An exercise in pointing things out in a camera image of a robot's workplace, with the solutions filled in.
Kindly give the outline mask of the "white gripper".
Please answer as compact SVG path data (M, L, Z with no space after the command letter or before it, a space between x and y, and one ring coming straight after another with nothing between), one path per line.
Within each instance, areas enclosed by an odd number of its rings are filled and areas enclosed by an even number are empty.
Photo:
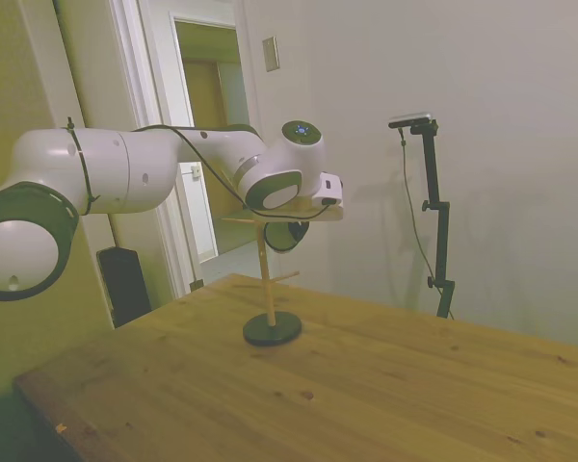
M290 222L288 231L294 241L301 241L310 221L338 221L344 217L344 203L317 205L310 198L294 198L283 206L266 211L267 222Z

